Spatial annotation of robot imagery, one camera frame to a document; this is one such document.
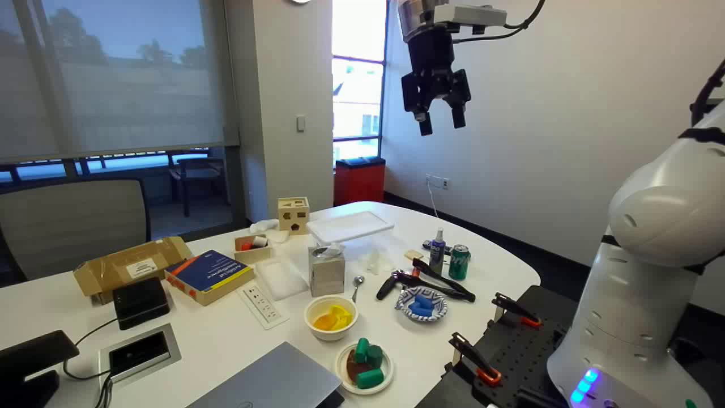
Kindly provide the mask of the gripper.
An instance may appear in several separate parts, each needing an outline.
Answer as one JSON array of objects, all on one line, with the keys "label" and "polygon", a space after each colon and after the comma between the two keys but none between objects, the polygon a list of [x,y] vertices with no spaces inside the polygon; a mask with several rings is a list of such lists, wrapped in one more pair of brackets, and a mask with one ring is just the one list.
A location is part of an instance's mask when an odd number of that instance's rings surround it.
[{"label": "gripper", "polygon": [[411,73],[401,78],[404,110],[419,124],[420,134],[433,133],[428,109],[443,99],[451,109],[455,129],[466,126],[466,104],[471,100],[466,70],[451,70],[455,59],[451,33],[443,26],[422,31],[407,42]]}]

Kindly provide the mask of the grey laptop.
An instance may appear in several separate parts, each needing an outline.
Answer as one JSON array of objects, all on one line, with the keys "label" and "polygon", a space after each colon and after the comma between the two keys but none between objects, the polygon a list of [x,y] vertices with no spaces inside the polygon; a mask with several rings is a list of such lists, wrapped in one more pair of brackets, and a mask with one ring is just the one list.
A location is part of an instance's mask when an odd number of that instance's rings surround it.
[{"label": "grey laptop", "polygon": [[339,408],[341,380],[283,342],[186,408]]}]

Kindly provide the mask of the spray bottle with blue label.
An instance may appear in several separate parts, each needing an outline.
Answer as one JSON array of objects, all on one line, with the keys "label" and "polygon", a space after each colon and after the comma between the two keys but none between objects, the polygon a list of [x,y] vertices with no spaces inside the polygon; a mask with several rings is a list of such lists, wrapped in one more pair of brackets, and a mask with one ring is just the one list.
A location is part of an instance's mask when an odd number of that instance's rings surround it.
[{"label": "spray bottle with blue label", "polygon": [[443,239],[443,228],[438,227],[437,235],[430,241],[430,261],[429,266],[435,274],[442,275],[443,266],[445,265],[446,242]]}]

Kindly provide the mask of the clear plastic bag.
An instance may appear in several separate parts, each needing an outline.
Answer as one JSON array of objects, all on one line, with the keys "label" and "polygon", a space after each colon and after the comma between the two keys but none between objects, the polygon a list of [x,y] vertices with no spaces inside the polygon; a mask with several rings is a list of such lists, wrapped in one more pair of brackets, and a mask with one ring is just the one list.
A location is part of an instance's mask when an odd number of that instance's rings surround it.
[{"label": "clear plastic bag", "polygon": [[389,275],[392,271],[406,268],[408,245],[389,235],[372,235],[356,242],[354,266],[367,275]]}]

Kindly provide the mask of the black hand clamp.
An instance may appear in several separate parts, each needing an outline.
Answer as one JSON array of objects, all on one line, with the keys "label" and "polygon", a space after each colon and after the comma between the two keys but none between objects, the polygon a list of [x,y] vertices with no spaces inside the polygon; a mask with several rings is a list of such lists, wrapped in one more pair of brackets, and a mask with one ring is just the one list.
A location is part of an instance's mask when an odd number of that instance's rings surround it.
[{"label": "black hand clamp", "polygon": [[394,287],[396,287],[397,284],[402,285],[403,288],[409,288],[409,287],[418,287],[422,285],[422,279],[420,279],[419,276],[414,275],[412,273],[407,273],[403,270],[396,270],[391,272],[391,276],[386,279],[385,282],[381,285],[380,289],[378,290],[376,294],[377,300],[383,300],[385,297],[388,296],[388,294],[391,294]]}]

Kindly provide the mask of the heap of blue blocks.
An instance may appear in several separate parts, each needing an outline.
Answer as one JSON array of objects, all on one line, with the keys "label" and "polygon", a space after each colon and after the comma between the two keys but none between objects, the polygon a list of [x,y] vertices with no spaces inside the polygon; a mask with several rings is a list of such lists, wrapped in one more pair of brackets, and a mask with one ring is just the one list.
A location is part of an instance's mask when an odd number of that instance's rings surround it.
[{"label": "heap of blue blocks", "polygon": [[420,317],[432,317],[434,306],[432,300],[427,299],[424,295],[415,294],[413,302],[408,305],[408,309]]}]

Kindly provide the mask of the blue patterned paper bowl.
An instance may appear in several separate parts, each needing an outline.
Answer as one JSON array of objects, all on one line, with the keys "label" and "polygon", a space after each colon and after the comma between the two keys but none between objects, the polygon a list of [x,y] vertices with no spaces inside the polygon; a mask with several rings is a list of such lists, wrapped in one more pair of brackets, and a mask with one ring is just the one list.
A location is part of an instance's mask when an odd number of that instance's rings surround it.
[{"label": "blue patterned paper bowl", "polygon": [[[432,300],[434,306],[432,317],[420,317],[408,309],[408,305],[413,302],[415,294],[424,295],[427,299]],[[438,320],[441,320],[447,315],[449,310],[448,302],[445,297],[443,297],[443,295],[437,290],[427,287],[409,287],[402,290],[394,308],[397,311],[404,313],[404,315],[406,315],[406,317],[410,320],[421,323],[438,322]]]}]

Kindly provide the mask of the white bowl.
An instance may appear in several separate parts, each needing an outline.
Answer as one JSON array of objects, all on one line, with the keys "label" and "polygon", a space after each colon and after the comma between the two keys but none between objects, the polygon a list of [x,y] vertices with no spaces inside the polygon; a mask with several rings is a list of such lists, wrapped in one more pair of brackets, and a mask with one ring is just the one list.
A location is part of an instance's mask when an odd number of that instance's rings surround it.
[{"label": "white bowl", "polygon": [[[322,313],[325,313],[333,304],[341,305],[346,308],[348,312],[352,313],[354,316],[352,323],[346,328],[337,331],[321,331],[314,328],[313,322],[316,318],[318,318],[318,316]],[[324,295],[321,297],[314,297],[314,299],[311,299],[311,301],[308,302],[305,312],[303,313],[303,317],[305,318],[306,325],[316,338],[323,341],[337,341],[344,338],[352,330],[360,317],[360,313],[357,305],[352,302],[350,297],[345,297],[344,295]]]}]

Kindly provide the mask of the white power strip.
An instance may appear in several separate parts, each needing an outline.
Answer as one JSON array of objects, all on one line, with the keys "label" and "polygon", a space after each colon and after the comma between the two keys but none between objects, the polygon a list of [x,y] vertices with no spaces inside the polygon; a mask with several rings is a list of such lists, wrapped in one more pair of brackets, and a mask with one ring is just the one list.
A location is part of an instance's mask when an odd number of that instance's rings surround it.
[{"label": "white power strip", "polygon": [[235,292],[264,330],[272,330],[288,322],[288,313],[277,307],[255,281],[242,285]]}]

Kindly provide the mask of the brown toy food piece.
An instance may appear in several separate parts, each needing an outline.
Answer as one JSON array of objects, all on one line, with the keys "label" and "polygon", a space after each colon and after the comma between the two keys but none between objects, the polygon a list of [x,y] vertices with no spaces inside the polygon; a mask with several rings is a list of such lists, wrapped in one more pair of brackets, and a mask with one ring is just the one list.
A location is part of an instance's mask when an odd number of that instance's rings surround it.
[{"label": "brown toy food piece", "polygon": [[373,365],[368,362],[367,357],[368,357],[368,355],[366,353],[364,353],[362,355],[361,359],[359,360],[357,358],[357,353],[356,353],[355,348],[353,348],[349,352],[349,354],[347,356],[347,360],[346,360],[346,370],[347,370],[347,375],[353,385],[357,385],[357,377],[359,374],[375,369],[375,367],[373,367]]}]

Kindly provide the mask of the white paper plate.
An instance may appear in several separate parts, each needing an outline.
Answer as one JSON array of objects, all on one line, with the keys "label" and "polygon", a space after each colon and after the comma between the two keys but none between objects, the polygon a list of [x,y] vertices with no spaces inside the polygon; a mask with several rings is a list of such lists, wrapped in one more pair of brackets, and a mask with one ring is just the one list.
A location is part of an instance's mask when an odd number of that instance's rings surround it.
[{"label": "white paper plate", "polygon": [[383,382],[372,387],[372,388],[359,388],[355,385],[347,370],[347,359],[350,351],[354,351],[357,343],[349,343],[342,348],[334,359],[334,373],[341,380],[342,387],[350,393],[354,393],[361,396],[374,395],[379,392],[383,392],[392,383],[396,374],[396,365],[394,359],[389,356],[386,349],[382,350],[383,362],[381,364],[381,371],[383,372]]}]

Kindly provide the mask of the window with roller shade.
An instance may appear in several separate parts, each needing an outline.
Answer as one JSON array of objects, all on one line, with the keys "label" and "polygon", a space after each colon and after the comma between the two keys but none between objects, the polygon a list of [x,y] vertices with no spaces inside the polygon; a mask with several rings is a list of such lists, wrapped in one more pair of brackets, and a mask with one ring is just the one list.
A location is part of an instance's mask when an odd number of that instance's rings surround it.
[{"label": "window with roller shade", "polygon": [[226,0],[0,0],[0,165],[241,144]]}]

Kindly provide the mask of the small black box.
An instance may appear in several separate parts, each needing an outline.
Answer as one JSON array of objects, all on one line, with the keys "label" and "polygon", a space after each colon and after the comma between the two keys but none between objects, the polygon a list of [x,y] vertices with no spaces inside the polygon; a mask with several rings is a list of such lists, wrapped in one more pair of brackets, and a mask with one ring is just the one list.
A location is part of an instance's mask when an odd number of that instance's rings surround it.
[{"label": "small black box", "polygon": [[112,299],[120,330],[129,330],[170,312],[159,277],[117,288],[112,292]]}]

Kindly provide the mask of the office chair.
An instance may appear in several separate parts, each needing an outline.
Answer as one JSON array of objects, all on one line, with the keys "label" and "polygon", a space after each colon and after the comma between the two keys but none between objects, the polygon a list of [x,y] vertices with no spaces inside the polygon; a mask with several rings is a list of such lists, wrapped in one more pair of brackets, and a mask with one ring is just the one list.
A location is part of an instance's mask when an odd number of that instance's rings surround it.
[{"label": "office chair", "polygon": [[70,271],[150,238],[147,195],[139,178],[0,189],[0,259],[13,282]]}]

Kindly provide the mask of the black device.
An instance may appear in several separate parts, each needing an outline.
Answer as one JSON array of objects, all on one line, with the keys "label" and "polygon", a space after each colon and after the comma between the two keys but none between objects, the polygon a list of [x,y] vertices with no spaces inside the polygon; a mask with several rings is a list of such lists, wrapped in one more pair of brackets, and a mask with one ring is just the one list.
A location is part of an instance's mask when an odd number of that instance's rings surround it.
[{"label": "black device", "polygon": [[78,354],[62,330],[0,350],[0,408],[44,408],[59,388],[52,367]]}]

